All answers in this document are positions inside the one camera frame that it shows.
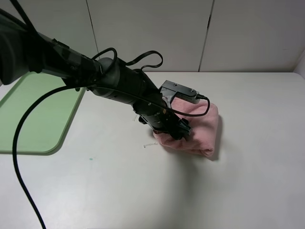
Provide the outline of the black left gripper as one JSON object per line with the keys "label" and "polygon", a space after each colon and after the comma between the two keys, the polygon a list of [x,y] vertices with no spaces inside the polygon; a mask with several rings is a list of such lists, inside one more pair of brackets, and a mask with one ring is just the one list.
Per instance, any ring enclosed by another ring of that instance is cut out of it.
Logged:
{"label": "black left gripper", "polygon": [[149,105],[149,102],[138,100],[132,105],[136,114],[141,117],[140,122],[148,124],[153,131],[158,133],[167,133],[174,140],[187,138],[191,133],[189,121],[185,118],[179,118],[176,114],[165,109]]}

